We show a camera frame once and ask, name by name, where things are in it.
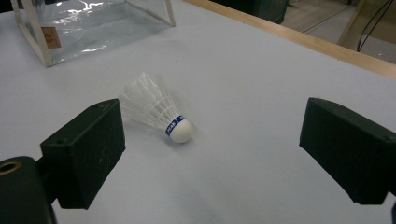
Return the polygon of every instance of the cable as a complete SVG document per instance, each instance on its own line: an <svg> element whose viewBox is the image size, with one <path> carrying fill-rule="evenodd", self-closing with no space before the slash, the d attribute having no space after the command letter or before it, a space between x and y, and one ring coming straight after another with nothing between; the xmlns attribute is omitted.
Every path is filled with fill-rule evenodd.
<svg viewBox="0 0 396 224"><path fill-rule="evenodd" d="M366 26L364 27L363 31L361 32L361 38L359 39L359 43L358 46L356 48L357 52L361 51L361 48L363 48L364 43L366 42L367 38L370 36L371 32L374 30L374 28L378 25L378 23L381 21L381 19L384 17L384 15L387 13L390 5L393 3L393 0L388 0L375 14L374 16L369 20L369 22L367 22ZM378 13L384 8L384 12L381 14L381 16L379 17L378 21L376 21L376 23L374 24L373 28L370 30L370 32L367 34L367 36L364 38L363 43L361 43L361 40L363 39L363 35L364 32L366 31L366 29L369 27L370 23L373 21L373 19L376 17L376 15L378 15Z"/></svg>

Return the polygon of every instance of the floor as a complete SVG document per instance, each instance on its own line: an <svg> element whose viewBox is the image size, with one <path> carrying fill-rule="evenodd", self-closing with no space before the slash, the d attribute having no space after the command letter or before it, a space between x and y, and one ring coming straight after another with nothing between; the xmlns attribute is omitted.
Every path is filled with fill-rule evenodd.
<svg viewBox="0 0 396 224"><path fill-rule="evenodd" d="M338 38L341 36L341 33L343 33L344 28L347 26L350 17L355 11L355 8L356 6L353 5L347 7L345 10L327 19L305 33L332 43L337 43ZM293 20L293 18L288 18L288 11L286 11L285 20ZM369 37L367 39L364 47L361 50L361 53L390 63L396 63L396 45L373 37Z"/></svg>
<svg viewBox="0 0 396 224"><path fill-rule="evenodd" d="M287 2L289 3L282 25L302 33L349 7L346 0L288 0Z"/></svg>

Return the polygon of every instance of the badminton shuttlecock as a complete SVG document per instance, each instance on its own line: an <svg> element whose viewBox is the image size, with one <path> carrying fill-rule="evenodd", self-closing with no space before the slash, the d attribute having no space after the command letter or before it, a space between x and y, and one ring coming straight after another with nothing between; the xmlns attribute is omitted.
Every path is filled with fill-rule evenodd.
<svg viewBox="0 0 396 224"><path fill-rule="evenodd" d="M191 139L192 125L177 113L160 76L143 73L125 87L119 98L125 119L159 128L177 143L185 143Z"/></svg>

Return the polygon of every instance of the white table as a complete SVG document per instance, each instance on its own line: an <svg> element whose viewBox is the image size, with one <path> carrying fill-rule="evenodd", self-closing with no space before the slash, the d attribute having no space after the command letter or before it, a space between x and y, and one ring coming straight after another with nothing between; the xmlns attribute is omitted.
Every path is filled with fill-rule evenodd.
<svg viewBox="0 0 396 224"><path fill-rule="evenodd" d="M0 15L1 159L39 144L142 71L163 75L195 125L185 145L125 125L126 150L88 211L60 224L390 223L395 197L354 204L299 145L306 100L331 100L396 131L396 82L174 0L177 27L44 68Z"/></svg>

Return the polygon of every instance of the label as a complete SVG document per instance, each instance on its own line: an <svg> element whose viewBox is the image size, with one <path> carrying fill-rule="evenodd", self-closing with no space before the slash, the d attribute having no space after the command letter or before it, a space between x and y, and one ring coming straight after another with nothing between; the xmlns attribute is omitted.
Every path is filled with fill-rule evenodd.
<svg viewBox="0 0 396 224"><path fill-rule="evenodd" d="M171 135L171 132L175 129L175 127L184 119L183 116L178 116L172 122L168 125L168 127L165 130L165 133L168 134L169 136Z"/></svg>
<svg viewBox="0 0 396 224"><path fill-rule="evenodd" d="M41 27L44 37L46 38L49 49L61 48L61 41L59 41L58 32L55 27Z"/></svg>

